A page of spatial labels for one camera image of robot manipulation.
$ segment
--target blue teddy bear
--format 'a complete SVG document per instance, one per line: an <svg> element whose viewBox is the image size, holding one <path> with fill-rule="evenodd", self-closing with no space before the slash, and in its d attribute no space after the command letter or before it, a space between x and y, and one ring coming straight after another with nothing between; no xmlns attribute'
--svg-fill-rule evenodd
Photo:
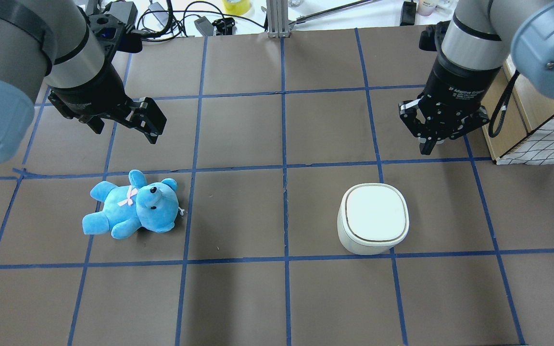
<svg viewBox="0 0 554 346"><path fill-rule="evenodd" d="M83 218L86 235L112 231L115 239L125 239L141 227L159 234L174 228L174 219L182 211L176 198L176 181L171 178L147 184L145 175L136 169L129 173L130 186L101 182L91 190L91 197L103 202L100 212Z"/></svg>

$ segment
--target pink ribbon bow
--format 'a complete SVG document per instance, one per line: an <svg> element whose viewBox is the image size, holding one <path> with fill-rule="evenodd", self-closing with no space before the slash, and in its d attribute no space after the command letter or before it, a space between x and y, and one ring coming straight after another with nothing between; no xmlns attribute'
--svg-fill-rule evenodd
<svg viewBox="0 0 554 346"><path fill-rule="evenodd" d="M122 207L126 204L128 206L131 206L132 204L134 204L134 201L132 201L132 196L135 196L135 195L138 195L138 189L137 188L132 189L132 186L130 185L130 187L127 189L127 198L123 199L123 201L118 202L117 204L119 204L119 207Z"/></svg>

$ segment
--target white plastic box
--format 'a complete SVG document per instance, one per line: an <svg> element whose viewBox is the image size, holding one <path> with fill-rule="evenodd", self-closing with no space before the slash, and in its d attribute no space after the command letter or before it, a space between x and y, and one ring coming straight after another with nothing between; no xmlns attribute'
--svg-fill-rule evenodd
<svg viewBox="0 0 554 346"><path fill-rule="evenodd" d="M409 214L403 195L387 184L352 186L341 200L337 233L343 247L358 255L387 252L407 235Z"/></svg>

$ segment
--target power adapter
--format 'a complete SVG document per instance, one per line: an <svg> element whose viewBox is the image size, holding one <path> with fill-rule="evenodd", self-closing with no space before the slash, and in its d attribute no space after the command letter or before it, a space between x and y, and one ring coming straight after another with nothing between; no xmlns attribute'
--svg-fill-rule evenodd
<svg viewBox="0 0 554 346"><path fill-rule="evenodd" d="M416 3L413 1L403 2L401 8L401 23L399 26L414 25L416 21Z"/></svg>

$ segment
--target white bottle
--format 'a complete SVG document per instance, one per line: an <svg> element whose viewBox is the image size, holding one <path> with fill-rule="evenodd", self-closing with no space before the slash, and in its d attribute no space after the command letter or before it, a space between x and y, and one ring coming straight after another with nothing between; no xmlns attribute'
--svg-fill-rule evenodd
<svg viewBox="0 0 554 346"><path fill-rule="evenodd" d="M427 15L433 13L433 10L435 9L435 6L437 6L438 2L440 2L440 0L419 0L418 14L426 17Z"/></svg>

